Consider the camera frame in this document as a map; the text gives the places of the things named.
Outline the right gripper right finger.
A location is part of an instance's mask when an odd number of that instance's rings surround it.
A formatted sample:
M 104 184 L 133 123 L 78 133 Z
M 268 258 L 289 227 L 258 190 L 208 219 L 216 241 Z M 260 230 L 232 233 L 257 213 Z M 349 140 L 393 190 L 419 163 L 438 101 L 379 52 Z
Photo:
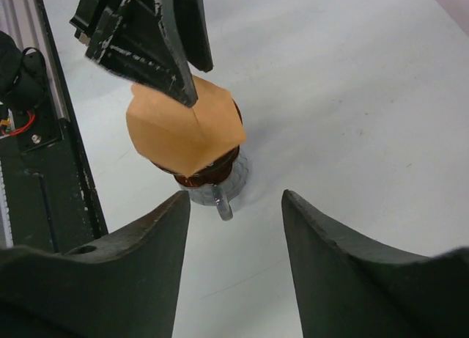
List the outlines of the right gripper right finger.
M 281 199 L 305 337 L 466 337 L 468 249 L 425 257 L 373 240 L 294 191 Z

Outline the brown paper coffee filter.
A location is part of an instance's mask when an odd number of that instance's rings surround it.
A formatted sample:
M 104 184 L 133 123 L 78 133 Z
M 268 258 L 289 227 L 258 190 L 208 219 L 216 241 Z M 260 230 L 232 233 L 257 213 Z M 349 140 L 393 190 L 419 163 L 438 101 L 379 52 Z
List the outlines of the brown paper coffee filter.
M 186 177 L 238 147 L 245 129 L 231 93 L 197 76 L 198 99 L 190 108 L 162 92 L 133 84 L 126 112 L 136 151 L 160 167 Z

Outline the amber glass coffee dripper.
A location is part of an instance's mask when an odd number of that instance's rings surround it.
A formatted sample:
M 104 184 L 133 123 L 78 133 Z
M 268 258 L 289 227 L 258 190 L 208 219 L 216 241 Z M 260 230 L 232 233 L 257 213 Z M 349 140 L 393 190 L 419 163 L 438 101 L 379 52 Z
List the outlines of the amber glass coffee dripper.
M 239 155 L 240 146 L 244 142 L 245 140 L 239 142 L 236 147 L 233 147 L 221 157 L 217 158 L 212 163 L 206 165 L 203 169 L 200 169 L 189 177 L 171 169 L 167 169 L 166 167 L 155 163 L 153 160 L 152 164 L 165 173 L 171 174 L 182 186 L 199 187 L 205 184 L 221 183 L 225 181 L 229 176 L 229 173 L 232 171 L 232 164 L 234 163 L 235 158 Z

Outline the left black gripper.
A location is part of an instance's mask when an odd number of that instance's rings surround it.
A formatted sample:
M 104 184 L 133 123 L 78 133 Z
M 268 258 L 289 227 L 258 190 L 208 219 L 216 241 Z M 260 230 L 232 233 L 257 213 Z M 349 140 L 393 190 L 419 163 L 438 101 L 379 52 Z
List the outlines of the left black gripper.
M 79 0 L 70 24 L 94 64 L 186 107 L 198 98 L 188 63 L 213 69 L 203 0 Z

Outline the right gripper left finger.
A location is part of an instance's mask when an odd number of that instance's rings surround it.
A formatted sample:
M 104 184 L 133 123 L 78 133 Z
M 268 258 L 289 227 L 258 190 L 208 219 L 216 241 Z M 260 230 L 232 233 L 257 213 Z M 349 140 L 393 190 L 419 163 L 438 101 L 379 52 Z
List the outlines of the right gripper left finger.
M 179 191 L 66 254 L 1 251 L 3 337 L 170 337 L 191 204 Z

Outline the clear glass pitcher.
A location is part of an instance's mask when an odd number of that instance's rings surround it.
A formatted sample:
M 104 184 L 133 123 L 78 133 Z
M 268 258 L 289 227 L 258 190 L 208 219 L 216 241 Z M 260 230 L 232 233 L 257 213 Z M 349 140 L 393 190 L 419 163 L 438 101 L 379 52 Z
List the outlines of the clear glass pitcher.
M 183 191 L 189 193 L 192 202 L 198 205 L 214 207 L 222 220 L 229 221 L 234 215 L 230 202 L 241 194 L 247 183 L 248 175 L 248 160 L 240 148 L 240 153 L 232 164 L 232 171 L 225 181 L 216 184 L 205 184 L 199 187 L 186 187 L 179 183 L 177 184 Z

